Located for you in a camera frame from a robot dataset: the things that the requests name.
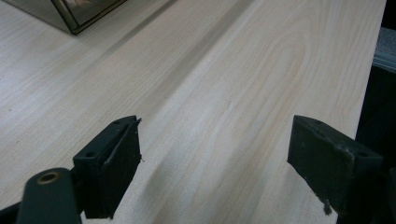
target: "screw hole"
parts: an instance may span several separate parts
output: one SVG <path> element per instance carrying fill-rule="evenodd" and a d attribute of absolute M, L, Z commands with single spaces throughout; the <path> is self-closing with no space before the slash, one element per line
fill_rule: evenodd
<path fill-rule="evenodd" d="M 361 157 L 368 157 L 369 154 L 367 154 L 367 153 L 365 153 L 365 152 L 358 152 L 358 156 L 361 156 Z"/>
<path fill-rule="evenodd" d="M 37 179 L 37 184 L 46 185 L 54 182 L 57 179 L 59 179 L 59 173 L 50 172 L 40 176 L 40 178 Z"/>
<path fill-rule="evenodd" d="M 87 153 L 85 156 L 88 157 L 88 158 L 92 158 L 92 157 L 94 157 L 95 155 L 96 155 L 96 153 L 94 153 L 94 152 L 89 152 L 89 153 Z"/>

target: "wood grain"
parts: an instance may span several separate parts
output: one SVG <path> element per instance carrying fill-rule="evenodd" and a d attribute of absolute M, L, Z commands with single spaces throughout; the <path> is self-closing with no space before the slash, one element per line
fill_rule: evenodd
<path fill-rule="evenodd" d="M 79 36 L 0 2 L 0 207 L 134 115 L 113 220 L 334 223 L 286 163 L 292 116 L 354 137 L 385 1 L 130 0 Z"/>

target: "clamp jaw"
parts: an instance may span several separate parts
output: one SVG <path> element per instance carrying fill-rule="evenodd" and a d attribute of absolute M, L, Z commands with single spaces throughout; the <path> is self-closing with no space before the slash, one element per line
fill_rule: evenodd
<path fill-rule="evenodd" d="M 384 159 L 319 120 L 294 117 L 288 163 L 337 224 L 396 223 L 396 168 L 384 169 Z"/>
<path fill-rule="evenodd" d="M 54 168 L 31 177 L 22 201 L 0 211 L 0 223 L 81 223 L 113 218 L 142 156 L 131 116 L 111 122 L 74 158 L 70 171 Z"/>

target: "gray object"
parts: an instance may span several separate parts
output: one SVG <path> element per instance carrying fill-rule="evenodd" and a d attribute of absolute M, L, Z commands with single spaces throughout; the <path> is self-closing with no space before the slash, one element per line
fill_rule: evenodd
<path fill-rule="evenodd" d="M 104 17 L 126 0 L 4 0 L 73 35 Z"/>

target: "wooden board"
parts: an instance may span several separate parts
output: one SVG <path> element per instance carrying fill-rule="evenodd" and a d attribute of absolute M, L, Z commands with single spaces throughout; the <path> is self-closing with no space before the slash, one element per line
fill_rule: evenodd
<path fill-rule="evenodd" d="M 80 36 L 0 2 L 0 208 L 137 115 L 113 220 L 334 223 L 286 163 L 294 114 L 355 135 L 385 1 L 130 0 Z"/>

